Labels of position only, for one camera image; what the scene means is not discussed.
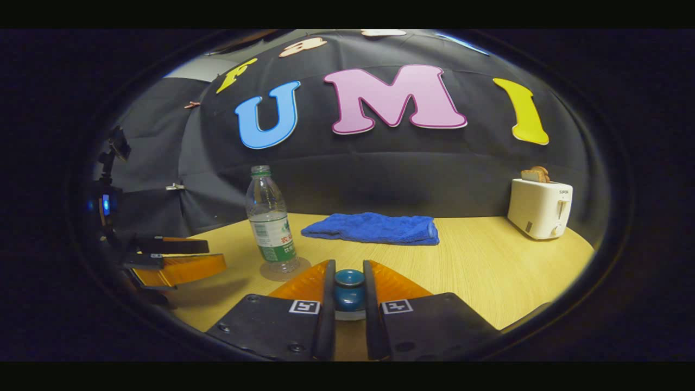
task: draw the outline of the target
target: white toaster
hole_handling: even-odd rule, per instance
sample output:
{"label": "white toaster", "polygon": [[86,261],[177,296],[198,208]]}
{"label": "white toaster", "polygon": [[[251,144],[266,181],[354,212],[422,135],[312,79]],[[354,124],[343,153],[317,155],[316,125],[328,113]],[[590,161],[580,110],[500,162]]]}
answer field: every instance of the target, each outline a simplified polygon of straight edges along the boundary
{"label": "white toaster", "polygon": [[512,180],[507,218],[533,239],[562,236],[572,207],[572,186]]}

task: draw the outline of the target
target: wooden table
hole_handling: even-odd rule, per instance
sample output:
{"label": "wooden table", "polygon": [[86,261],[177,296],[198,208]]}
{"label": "wooden table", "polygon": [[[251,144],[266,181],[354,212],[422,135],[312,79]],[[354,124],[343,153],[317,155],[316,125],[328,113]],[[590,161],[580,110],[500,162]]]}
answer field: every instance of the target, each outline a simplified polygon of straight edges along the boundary
{"label": "wooden table", "polygon": [[[566,229],[536,241],[505,217],[435,218],[437,246],[394,246],[303,237],[300,230],[326,218],[289,214],[297,255],[312,265],[336,260],[336,270],[362,270],[374,260],[433,294],[456,293],[497,329],[556,299],[580,275],[594,249]],[[205,332],[247,294],[269,294],[282,282],[259,273],[263,258],[248,221],[193,236],[211,253],[223,253],[227,270],[168,292],[173,314]],[[337,322],[336,360],[366,360],[364,321]]]}

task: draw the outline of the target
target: clear bottle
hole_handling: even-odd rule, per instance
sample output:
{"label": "clear bottle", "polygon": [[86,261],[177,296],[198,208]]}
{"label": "clear bottle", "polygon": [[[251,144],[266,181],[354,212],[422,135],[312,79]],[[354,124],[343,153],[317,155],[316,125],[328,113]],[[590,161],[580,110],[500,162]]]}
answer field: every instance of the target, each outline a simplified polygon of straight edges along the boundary
{"label": "clear bottle", "polygon": [[292,240],[287,206],[269,166],[251,167],[251,184],[246,191],[246,215],[256,244],[271,271],[290,273],[299,266]]}

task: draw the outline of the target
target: folded towel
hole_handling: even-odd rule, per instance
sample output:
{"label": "folded towel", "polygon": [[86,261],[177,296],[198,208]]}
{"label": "folded towel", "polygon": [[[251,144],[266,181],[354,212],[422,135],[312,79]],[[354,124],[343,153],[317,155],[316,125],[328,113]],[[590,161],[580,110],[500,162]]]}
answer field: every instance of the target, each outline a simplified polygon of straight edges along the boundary
{"label": "folded towel", "polygon": [[439,244],[434,219],[425,216],[388,217],[376,213],[335,213],[311,224],[302,235],[322,239],[342,239],[362,243],[433,246]]}

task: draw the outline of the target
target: screw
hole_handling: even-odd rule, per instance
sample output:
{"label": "screw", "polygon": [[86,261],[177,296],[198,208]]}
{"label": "screw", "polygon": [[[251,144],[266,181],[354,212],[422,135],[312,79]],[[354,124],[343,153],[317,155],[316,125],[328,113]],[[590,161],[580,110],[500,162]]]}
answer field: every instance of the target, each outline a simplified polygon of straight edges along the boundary
{"label": "screw", "polygon": [[304,347],[300,344],[290,344],[289,346],[287,346],[287,348],[290,349],[290,351],[292,351],[293,353],[299,353],[304,351]]}

